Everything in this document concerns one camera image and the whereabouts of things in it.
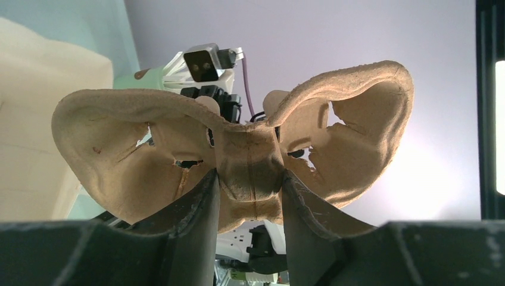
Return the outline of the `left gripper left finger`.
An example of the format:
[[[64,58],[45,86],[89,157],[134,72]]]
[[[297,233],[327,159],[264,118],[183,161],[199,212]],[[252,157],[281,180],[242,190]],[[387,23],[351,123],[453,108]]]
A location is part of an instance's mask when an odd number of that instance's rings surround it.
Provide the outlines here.
[[[126,229],[97,220],[1,224],[2,285],[211,285],[220,190],[209,171]]]

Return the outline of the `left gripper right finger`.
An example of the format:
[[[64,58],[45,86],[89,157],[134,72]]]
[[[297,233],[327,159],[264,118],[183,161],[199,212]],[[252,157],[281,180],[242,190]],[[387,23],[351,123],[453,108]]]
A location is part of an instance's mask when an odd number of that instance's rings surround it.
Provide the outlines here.
[[[289,170],[282,182],[291,285],[503,285],[504,222],[393,221],[331,205]]]

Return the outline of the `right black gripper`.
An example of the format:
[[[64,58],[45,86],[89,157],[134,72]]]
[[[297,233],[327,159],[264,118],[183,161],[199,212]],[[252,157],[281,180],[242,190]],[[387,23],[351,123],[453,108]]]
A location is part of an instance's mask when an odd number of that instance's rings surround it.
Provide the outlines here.
[[[239,123],[241,119],[241,97],[229,94],[217,85],[183,88],[180,94],[205,104],[212,112],[219,114],[228,122]]]

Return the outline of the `brown pulp carrier piece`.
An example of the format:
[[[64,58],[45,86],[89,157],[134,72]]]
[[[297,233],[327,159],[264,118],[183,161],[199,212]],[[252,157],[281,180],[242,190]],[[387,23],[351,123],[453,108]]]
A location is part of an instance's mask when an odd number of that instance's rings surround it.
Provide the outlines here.
[[[342,208],[392,161],[414,103],[408,70],[381,61],[271,91],[266,118],[241,125],[206,97],[157,89],[84,89],[52,115],[55,145],[89,195],[134,224],[188,193],[212,169],[218,231],[247,220],[282,223],[285,169]]]

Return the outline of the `brown paper bag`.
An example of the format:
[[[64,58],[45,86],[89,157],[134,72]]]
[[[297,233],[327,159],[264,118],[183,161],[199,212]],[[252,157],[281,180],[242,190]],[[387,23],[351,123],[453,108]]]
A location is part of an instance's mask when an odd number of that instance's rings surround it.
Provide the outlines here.
[[[81,184],[55,146],[52,114],[66,95],[112,84],[107,57],[1,18],[2,222],[68,216]]]

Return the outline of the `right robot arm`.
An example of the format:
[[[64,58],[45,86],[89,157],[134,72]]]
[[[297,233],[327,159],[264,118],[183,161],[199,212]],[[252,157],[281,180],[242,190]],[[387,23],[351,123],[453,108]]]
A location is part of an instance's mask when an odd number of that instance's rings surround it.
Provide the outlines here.
[[[220,115],[228,122],[239,123],[241,98],[229,94],[216,85],[183,88],[180,92],[189,98],[212,98],[220,108]],[[283,226],[268,220],[247,223],[218,234],[216,262],[231,271],[230,277],[243,276],[246,281],[277,283],[279,273],[287,270],[286,242]]]

